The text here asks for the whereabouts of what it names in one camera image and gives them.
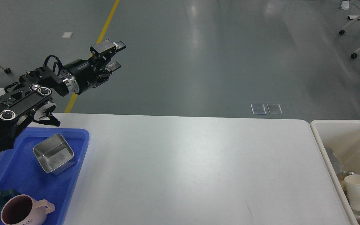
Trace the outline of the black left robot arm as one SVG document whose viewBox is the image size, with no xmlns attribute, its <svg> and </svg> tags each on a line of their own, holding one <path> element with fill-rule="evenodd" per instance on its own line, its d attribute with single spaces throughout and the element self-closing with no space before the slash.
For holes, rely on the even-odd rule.
<svg viewBox="0 0 360 225">
<path fill-rule="evenodd" d="M 56 56 L 47 56 L 44 64 L 19 77 L 19 81 L 5 87 L 0 96 L 0 152 L 13 149 L 16 138 L 32 122 L 60 126 L 54 117 L 56 104 L 52 92 L 64 97 L 80 95 L 109 81 L 119 69 L 112 57 L 126 48 L 122 41 L 106 39 L 90 47 L 91 57 L 66 65 Z"/>
</svg>

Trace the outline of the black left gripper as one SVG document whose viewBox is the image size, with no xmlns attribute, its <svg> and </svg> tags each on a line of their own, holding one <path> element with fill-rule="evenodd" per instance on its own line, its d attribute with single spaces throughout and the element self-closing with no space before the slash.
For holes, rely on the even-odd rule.
<svg viewBox="0 0 360 225">
<path fill-rule="evenodd" d="M 118 62 L 109 65 L 108 63 L 116 53 L 125 48 L 126 44 L 122 41 L 103 40 L 90 47 L 91 59 L 77 59 L 64 65 L 60 70 L 60 78 L 68 90 L 77 95 L 90 88 L 96 88 L 107 82 L 112 73 L 121 68 Z M 106 69 L 98 74 L 98 68 L 105 67 Z"/>
</svg>

